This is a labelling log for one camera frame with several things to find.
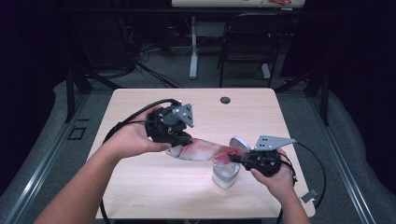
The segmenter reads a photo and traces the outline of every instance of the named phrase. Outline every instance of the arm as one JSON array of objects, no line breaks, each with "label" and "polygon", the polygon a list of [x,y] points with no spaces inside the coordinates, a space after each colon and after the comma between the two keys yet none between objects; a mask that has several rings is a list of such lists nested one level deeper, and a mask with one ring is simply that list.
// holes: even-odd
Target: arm
[{"label": "arm", "polygon": [[[282,149],[279,149],[278,151],[286,155],[285,151]],[[254,169],[251,169],[250,172],[257,181],[264,184],[270,193],[279,200],[283,209],[284,223],[310,223],[310,220],[306,215],[296,192],[294,191],[289,167],[282,164],[279,172],[272,177],[266,177]]]},{"label": "arm", "polygon": [[[147,114],[158,108],[153,107],[135,120],[146,120]],[[35,223],[93,223],[108,181],[119,161],[168,148],[170,144],[149,140],[144,125],[135,123],[124,126],[99,147],[47,205]]]}]

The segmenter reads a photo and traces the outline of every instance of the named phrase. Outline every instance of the black chair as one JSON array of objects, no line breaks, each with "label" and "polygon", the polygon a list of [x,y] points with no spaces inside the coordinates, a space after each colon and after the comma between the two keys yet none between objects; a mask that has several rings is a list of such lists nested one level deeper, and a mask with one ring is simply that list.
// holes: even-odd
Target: black chair
[{"label": "black chair", "polygon": [[258,68],[270,63],[271,76],[267,85],[270,87],[281,41],[291,27],[290,19],[283,15],[242,13],[230,18],[224,27],[218,62],[219,86],[222,87],[224,78],[224,62],[228,62],[257,63]]}]

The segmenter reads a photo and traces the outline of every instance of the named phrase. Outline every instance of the small black object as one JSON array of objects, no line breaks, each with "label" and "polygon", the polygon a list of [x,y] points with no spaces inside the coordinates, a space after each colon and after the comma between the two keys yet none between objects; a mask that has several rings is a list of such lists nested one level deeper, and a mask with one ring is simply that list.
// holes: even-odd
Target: small black object
[{"label": "small black object", "polygon": [[304,203],[308,203],[312,199],[315,199],[318,196],[319,192],[316,189],[311,189],[311,191],[307,192],[303,197],[301,197],[301,201]]},{"label": "small black object", "polygon": [[228,155],[232,162],[241,163],[246,170],[256,169],[263,175],[271,177],[280,170],[282,161],[280,154],[276,150],[271,151],[251,151],[246,157]]},{"label": "small black object", "polygon": [[148,114],[146,132],[154,142],[170,143],[172,147],[191,144],[191,136],[183,132],[187,128],[185,122],[174,113],[181,103],[174,103]]},{"label": "small black object", "polygon": [[230,97],[223,96],[223,97],[220,98],[220,101],[221,101],[222,104],[227,105],[227,104],[229,104],[231,102],[231,99],[230,99]]}]

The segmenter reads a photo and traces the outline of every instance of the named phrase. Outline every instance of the table top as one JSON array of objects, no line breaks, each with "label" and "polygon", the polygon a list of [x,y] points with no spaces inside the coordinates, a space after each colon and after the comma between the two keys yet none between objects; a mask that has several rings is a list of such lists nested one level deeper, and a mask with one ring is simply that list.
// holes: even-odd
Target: table top
[{"label": "table top", "polygon": [[[227,105],[221,97],[229,97]],[[228,146],[238,135],[251,146],[260,134],[290,137],[276,95],[271,89],[129,89],[116,90],[109,102],[91,154],[108,131],[144,106],[173,98],[193,104],[195,126],[187,133]],[[296,171],[298,196],[308,192],[294,147],[282,147]],[[229,189],[212,180],[212,161],[183,161],[164,152],[122,160],[110,179],[104,202],[110,218],[260,218],[277,217],[280,204],[243,167]],[[306,213],[314,205],[304,203]]]},{"label": "table top", "polygon": [[281,6],[269,0],[172,0],[173,7],[303,7],[305,0]]}]

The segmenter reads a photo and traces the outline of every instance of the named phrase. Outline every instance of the black curtain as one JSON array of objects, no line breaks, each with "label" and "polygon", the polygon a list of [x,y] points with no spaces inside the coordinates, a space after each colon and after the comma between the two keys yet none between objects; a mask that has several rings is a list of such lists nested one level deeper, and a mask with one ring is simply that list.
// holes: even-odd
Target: black curtain
[{"label": "black curtain", "polygon": [[[64,24],[35,1],[0,6],[0,170],[3,194],[40,135],[65,80],[72,52]],[[83,54],[75,54],[84,61]]]},{"label": "black curtain", "polygon": [[361,132],[366,160],[381,183],[396,194],[394,3],[307,0],[305,8],[354,14],[330,20],[300,20],[281,76],[299,77],[326,65],[331,91]]},{"label": "black curtain", "polygon": [[395,7],[391,2],[368,6],[331,71],[331,90],[356,122],[366,160],[396,194]]}]

